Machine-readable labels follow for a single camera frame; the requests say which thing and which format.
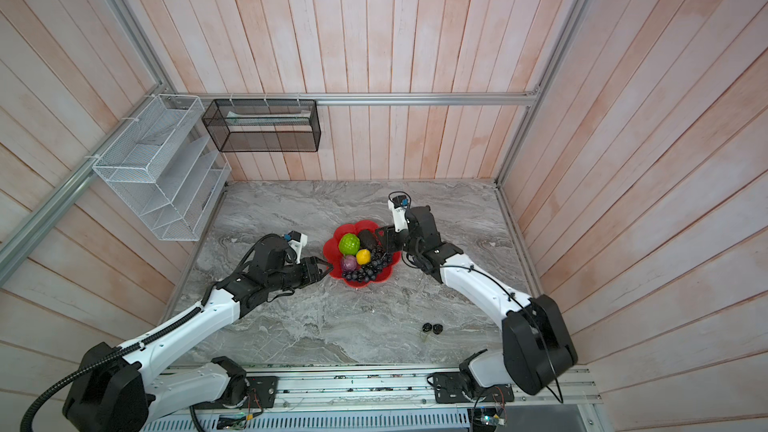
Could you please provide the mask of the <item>red flower-shaped fruit bowl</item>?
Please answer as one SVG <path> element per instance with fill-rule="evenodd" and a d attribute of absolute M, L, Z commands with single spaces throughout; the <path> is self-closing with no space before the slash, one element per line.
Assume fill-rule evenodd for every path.
<path fill-rule="evenodd" d="M 353 288 L 385 282 L 401 259 L 385 249 L 385 231 L 370 220 L 344 224 L 323 246 L 330 276 Z"/>

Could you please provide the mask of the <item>purple fake fig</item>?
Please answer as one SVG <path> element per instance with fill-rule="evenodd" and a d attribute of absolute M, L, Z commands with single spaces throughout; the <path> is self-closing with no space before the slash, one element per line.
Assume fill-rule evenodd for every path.
<path fill-rule="evenodd" d="M 357 258 L 354 255 L 345 255 L 341 259 L 341 270 L 343 274 L 349 274 L 359 269 Z"/>

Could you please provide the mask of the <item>black fake grape bunch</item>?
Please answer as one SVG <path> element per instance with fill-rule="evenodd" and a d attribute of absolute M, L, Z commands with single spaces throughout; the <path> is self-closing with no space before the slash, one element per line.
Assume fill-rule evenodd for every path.
<path fill-rule="evenodd" d="M 385 269 L 392 265 L 393 255 L 377 250 L 372 254 L 372 260 L 365 266 L 359 266 L 359 269 L 349 274 L 343 274 L 342 278 L 354 284 L 365 285 L 373 282 L 384 273 Z"/>

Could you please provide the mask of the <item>green bumpy fake fruit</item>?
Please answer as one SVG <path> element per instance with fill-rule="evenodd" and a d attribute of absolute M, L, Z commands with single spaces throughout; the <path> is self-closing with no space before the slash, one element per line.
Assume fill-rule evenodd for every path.
<path fill-rule="evenodd" d="M 338 241 L 338 250 L 344 256 L 355 256 L 360 249 L 360 238 L 354 233 L 346 233 Z"/>

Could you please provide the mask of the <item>dark speckled avocado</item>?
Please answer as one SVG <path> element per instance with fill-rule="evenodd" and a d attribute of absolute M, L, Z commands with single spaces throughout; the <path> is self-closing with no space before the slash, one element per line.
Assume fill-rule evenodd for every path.
<path fill-rule="evenodd" d="M 357 233 L 357 237 L 360 241 L 360 248 L 368 250 L 371 254 L 380 248 L 379 241 L 371 230 L 363 229 Z"/>

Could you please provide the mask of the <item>yellow fake lemon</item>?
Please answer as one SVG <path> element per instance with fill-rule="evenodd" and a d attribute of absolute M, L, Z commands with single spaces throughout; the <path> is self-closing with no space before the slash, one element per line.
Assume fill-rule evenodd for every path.
<path fill-rule="evenodd" d="M 372 260 L 372 253 L 368 249 L 359 249 L 355 254 L 356 262 L 359 266 L 365 266 Z"/>

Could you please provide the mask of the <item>two black cherries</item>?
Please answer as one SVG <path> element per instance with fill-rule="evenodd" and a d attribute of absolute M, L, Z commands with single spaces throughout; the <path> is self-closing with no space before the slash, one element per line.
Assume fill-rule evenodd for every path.
<path fill-rule="evenodd" d="M 423 342 L 426 342 L 429 337 L 439 336 L 443 333 L 444 327 L 442 324 L 436 323 L 424 323 L 421 328 L 421 338 Z"/>

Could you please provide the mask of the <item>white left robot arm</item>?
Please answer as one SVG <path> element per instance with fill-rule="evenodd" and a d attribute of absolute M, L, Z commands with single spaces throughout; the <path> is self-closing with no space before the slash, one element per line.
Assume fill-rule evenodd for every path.
<path fill-rule="evenodd" d="M 298 232 L 267 234 L 248 249 L 230 275 L 209 285 L 185 311 L 118 346 L 92 347 L 75 372 L 32 402 L 20 430 L 32 430 L 37 413 L 61 390 L 68 392 L 62 414 L 79 431 L 139 431 L 156 418 L 203 403 L 251 404 L 246 371 L 224 356 L 170 379 L 160 376 L 218 330 L 328 276 L 332 264 L 303 256 L 305 243 Z"/>

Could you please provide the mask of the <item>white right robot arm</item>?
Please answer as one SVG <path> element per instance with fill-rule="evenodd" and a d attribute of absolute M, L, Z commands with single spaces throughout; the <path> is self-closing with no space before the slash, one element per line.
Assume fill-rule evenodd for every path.
<path fill-rule="evenodd" d="M 459 365 L 452 378 L 434 379 L 438 391 L 458 391 L 471 400 L 503 386 L 528 395 L 549 390 L 563 400 L 559 378 L 578 354 L 557 303 L 532 297 L 479 267 L 461 248 L 442 239 L 428 206 L 414 207 L 398 193 L 388 200 L 393 224 L 377 230 L 387 252 L 401 252 L 407 266 L 463 295 L 499 328 L 501 348 L 481 350 Z"/>

